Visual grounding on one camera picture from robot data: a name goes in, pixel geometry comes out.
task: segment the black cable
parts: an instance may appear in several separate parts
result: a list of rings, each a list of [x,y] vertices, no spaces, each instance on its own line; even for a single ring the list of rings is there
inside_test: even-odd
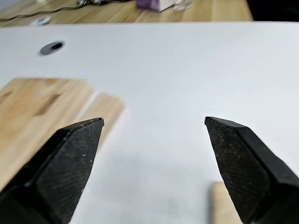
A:
[[[62,8],[56,9],[56,10],[52,10],[52,11],[40,11],[40,12],[36,12],[36,13],[33,13],[33,14],[16,15],[16,16],[11,17],[11,18],[0,19],[0,22],[7,22],[7,21],[14,20],[16,18],[28,18],[28,17],[35,16],[35,15],[40,15],[40,14],[53,14],[53,13],[57,13],[59,11],[66,11],[66,10],[72,11],[72,10],[77,10],[77,9],[84,8],[84,7],[87,7],[87,6],[106,5],[108,3],[116,2],[116,1],[118,1],[118,2],[119,1],[124,2],[124,1],[129,1],[129,0],[102,0],[98,4],[85,4],[85,5],[76,6],[76,7],[62,7]]]

